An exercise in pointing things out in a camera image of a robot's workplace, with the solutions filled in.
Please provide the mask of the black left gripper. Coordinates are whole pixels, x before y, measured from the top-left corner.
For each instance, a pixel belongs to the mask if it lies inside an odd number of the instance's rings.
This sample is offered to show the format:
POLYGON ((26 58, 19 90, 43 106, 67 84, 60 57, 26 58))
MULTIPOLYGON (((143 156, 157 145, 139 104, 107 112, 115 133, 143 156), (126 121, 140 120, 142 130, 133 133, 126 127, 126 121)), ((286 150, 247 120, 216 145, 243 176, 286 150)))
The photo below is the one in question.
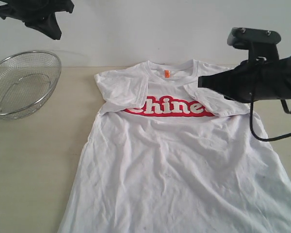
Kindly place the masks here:
POLYGON ((53 40, 60 40, 61 29, 56 12, 72 13, 71 0, 5 0, 0 6, 0 18, 7 17, 25 21, 25 26, 41 32, 53 40))

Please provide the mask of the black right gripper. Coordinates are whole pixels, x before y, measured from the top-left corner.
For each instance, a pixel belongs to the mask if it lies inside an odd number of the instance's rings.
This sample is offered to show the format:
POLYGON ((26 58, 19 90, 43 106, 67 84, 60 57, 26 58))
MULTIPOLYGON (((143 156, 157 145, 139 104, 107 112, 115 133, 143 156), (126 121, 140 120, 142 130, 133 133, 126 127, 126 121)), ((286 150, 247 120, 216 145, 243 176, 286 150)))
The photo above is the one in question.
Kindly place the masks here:
POLYGON ((241 63, 235 71, 200 76, 198 87, 207 88, 224 96, 227 100, 250 102, 258 100, 279 99, 273 84, 276 81, 278 69, 275 63, 258 61, 253 64, 241 63))

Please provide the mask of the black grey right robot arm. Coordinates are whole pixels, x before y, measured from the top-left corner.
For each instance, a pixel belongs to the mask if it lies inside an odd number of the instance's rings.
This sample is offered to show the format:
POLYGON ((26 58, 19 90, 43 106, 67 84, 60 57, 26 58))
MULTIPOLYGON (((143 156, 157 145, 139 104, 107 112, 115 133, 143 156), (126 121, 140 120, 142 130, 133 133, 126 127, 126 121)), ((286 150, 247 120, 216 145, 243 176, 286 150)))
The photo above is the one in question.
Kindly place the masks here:
POLYGON ((279 59, 277 49, 266 54, 250 49, 248 59, 234 69, 199 77, 198 87, 240 103, 291 100, 291 56, 279 59))

